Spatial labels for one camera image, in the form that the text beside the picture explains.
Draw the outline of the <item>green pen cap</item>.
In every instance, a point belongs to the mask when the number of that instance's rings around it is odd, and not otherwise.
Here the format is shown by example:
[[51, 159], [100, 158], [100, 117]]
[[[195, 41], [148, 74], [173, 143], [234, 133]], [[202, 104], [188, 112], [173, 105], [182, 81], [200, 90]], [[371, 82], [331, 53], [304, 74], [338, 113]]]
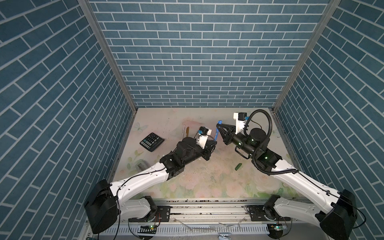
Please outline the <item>green pen cap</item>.
[[235, 171], [238, 171], [242, 165], [243, 165], [242, 163], [239, 163], [239, 164], [235, 167]]

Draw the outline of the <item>white pink pen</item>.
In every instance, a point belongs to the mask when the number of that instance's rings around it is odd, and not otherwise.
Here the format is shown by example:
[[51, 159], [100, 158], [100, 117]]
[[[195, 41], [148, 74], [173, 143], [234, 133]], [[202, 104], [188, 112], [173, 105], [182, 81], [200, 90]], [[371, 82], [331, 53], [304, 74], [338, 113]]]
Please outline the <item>white pink pen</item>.
[[184, 139], [185, 138], [185, 136], [186, 136], [186, 125], [183, 125], [183, 128], [182, 128], [182, 139]]

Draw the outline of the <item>blue pen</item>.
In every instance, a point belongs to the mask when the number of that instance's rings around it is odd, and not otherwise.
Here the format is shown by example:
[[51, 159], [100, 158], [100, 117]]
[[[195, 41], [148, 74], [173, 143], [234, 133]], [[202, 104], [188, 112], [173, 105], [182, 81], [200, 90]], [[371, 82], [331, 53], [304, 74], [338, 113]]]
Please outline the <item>blue pen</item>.
[[219, 130], [216, 129], [216, 133], [215, 133], [215, 137], [214, 137], [214, 140], [217, 141], [218, 139], [218, 136], [219, 136]]

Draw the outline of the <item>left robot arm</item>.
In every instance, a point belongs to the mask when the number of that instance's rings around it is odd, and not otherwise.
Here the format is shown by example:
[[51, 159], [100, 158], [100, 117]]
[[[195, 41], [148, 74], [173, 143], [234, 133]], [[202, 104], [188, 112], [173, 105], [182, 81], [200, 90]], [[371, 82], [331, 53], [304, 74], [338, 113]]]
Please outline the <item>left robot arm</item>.
[[178, 176], [186, 165], [199, 158], [208, 161], [216, 145], [217, 141], [208, 140], [201, 147], [196, 139], [187, 137], [148, 169], [124, 180], [109, 183], [103, 179], [96, 183], [84, 202], [93, 234], [107, 230], [121, 216], [129, 219], [153, 218], [157, 207], [152, 198], [143, 197], [138, 201], [131, 198]]

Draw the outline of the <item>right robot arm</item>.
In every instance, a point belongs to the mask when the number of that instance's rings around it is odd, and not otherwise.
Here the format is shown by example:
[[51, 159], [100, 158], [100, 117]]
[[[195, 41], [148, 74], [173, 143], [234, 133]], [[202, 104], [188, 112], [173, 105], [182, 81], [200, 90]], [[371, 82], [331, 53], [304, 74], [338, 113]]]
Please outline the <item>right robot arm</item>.
[[305, 196], [311, 203], [296, 202], [271, 195], [263, 206], [270, 221], [280, 218], [297, 219], [319, 227], [333, 240], [347, 240], [357, 228], [358, 215], [355, 195], [328, 187], [294, 168], [280, 155], [268, 148], [273, 131], [270, 114], [262, 109], [250, 115], [234, 113], [235, 125], [217, 124], [226, 145], [234, 144], [235, 151], [250, 160], [261, 173], [274, 177]]

